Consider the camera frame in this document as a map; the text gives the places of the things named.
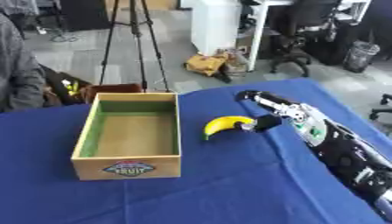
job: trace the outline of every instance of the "box label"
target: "box label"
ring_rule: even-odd
[[[133,178],[146,172],[152,172],[153,170],[155,170],[155,167],[145,163],[121,161],[103,170],[105,172],[112,172],[118,175]]]

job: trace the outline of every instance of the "tripod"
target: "tripod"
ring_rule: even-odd
[[[120,2],[120,0],[115,0],[115,5],[113,6],[113,13],[112,13],[112,17],[110,20],[110,30],[108,33],[108,41],[106,43],[104,58],[101,63],[102,70],[101,70],[100,85],[102,85],[102,83],[103,83],[103,79],[105,77],[105,72],[106,72],[106,67],[108,64],[109,52],[110,52],[110,47],[111,47],[112,38],[113,38],[113,31],[116,26],[116,18],[117,18],[119,2]],[[141,73],[141,77],[142,77],[142,89],[143,89],[143,92],[145,93],[147,91],[148,84],[147,84],[147,80],[146,80],[145,67],[144,67],[144,55],[143,55],[143,47],[142,47],[142,41],[141,41],[142,33],[140,32],[140,27],[139,27],[140,24],[139,24],[138,16],[137,16],[136,3],[137,3],[136,0],[129,0],[129,15],[130,15],[130,17],[129,17],[130,23],[129,24],[131,27],[131,32],[134,35],[134,38],[136,41],[136,47],[138,50],[138,59],[139,59],[139,65],[140,65],[140,73]],[[149,27],[152,45],[154,47],[154,51],[157,56],[157,63],[159,64],[159,68],[160,68],[162,78],[164,81],[164,87],[165,87],[166,92],[170,92],[169,85],[168,85],[167,79],[166,79],[164,66],[162,63],[162,54],[158,49],[158,43],[157,43],[154,29],[152,27],[153,23],[152,23],[152,20],[150,17],[149,10],[147,8],[147,3],[145,2],[145,0],[141,0],[141,3],[142,3],[142,7],[143,7],[143,13],[146,17],[145,23]]]

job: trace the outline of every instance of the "trash can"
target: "trash can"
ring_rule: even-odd
[[[346,56],[344,68],[353,73],[362,73],[379,51],[378,45],[355,41]]]

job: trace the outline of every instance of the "person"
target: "person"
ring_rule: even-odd
[[[45,73],[18,29],[0,13],[0,112],[44,105]]]

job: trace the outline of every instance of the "cardboard box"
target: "cardboard box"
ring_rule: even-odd
[[[80,179],[180,176],[176,94],[98,94],[72,155]]]

